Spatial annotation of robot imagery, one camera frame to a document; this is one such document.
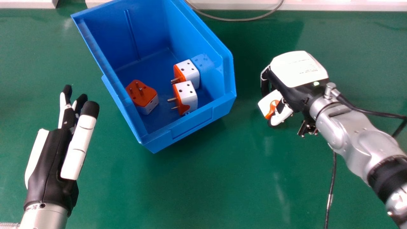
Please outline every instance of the metal screw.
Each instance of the metal screw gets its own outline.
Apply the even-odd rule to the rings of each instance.
[[[336,88],[336,84],[335,84],[335,83],[332,83],[332,82],[327,83],[327,84],[326,84],[326,87],[325,87],[324,98],[325,98],[325,99],[331,99],[331,98],[332,98],[331,91],[332,91],[333,89],[335,89],[335,88]]]

